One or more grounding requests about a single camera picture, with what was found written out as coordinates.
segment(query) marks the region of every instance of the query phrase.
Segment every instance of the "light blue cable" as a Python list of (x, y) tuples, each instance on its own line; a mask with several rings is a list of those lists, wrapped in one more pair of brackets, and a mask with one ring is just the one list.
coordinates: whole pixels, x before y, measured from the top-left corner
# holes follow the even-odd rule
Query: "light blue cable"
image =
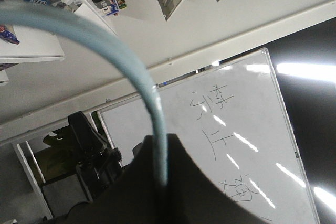
[(153, 176), (159, 195), (164, 197), (168, 183), (168, 147), (164, 115), (156, 85), (135, 53), (112, 33), (94, 23), (48, 6), (1, 3), (0, 24), (29, 26), (67, 37), (102, 55), (130, 80), (141, 95), (152, 119)]

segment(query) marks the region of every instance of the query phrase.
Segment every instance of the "handwritten chinese characters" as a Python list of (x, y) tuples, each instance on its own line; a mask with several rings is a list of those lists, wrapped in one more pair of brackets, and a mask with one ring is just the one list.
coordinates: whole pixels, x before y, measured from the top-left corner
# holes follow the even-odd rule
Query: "handwritten chinese characters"
[(243, 181), (241, 175), (239, 178), (234, 178), (232, 181), (225, 180), (220, 183), (224, 185), (225, 195), (235, 202), (251, 201), (254, 195), (259, 194), (249, 188), (248, 184)]
[(218, 86), (217, 84), (212, 85), (209, 92), (206, 94), (199, 94), (198, 92), (192, 92), (194, 98), (190, 101), (190, 107), (200, 108), (200, 115), (196, 120), (202, 118), (203, 112), (214, 113), (216, 108), (223, 109), (224, 105), (228, 103), (228, 100), (234, 97), (233, 95), (226, 95), (224, 93), (224, 88), (227, 85)]

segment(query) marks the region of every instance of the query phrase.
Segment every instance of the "dark fabric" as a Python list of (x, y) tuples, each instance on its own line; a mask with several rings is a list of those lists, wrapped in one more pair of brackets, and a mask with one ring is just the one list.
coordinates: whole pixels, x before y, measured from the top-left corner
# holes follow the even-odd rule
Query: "dark fabric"
[(219, 191), (198, 169), (176, 135), (169, 134), (169, 191), (158, 216), (152, 176), (152, 137), (118, 181), (92, 204), (56, 223), (264, 223)]

